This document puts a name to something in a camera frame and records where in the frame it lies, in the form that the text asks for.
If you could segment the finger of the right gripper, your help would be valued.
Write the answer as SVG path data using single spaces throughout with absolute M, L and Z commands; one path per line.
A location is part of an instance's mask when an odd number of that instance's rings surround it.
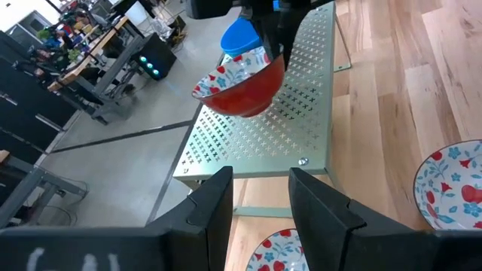
M 299 23 L 293 20 L 280 20 L 277 26 L 277 37 L 282 45 L 282 55 L 285 63 L 285 70 L 288 69 L 294 40 L 299 28 Z
M 273 40 L 270 24 L 266 20 L 256 20 L 255 29 L 257 31 L 257 34 L 261 38 L 263 47 L 267 55 L 274 55 L 275 41 Z

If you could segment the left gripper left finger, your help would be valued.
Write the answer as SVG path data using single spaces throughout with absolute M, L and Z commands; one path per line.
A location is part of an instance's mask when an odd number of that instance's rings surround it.
M 233 168 L 224 166 L 146 226 L 149 270 L 223 270 L 233 217 Z

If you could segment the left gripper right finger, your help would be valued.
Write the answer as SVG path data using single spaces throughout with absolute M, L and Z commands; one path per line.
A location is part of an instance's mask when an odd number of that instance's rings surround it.
M 349 198 L 299 168 L 289 172 L 291 212 L 311 270 L 432 270 L 429 233 Z

